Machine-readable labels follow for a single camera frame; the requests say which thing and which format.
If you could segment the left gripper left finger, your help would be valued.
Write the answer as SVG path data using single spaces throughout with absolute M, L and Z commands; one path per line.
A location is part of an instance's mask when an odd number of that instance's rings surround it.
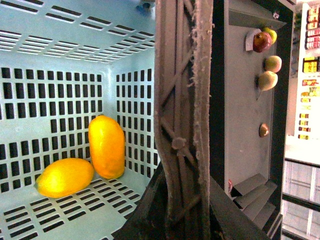
M 162 163 L 157 166 L 135 210 L 112 235 L 115 240 L 166 240 L 168 186 Z

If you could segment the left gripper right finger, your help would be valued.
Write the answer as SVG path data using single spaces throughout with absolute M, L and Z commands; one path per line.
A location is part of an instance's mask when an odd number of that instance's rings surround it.
M 210 233 L 212 240 L 268 240 L 258 228 L 227 196 L 211 177 L 209 193 Z

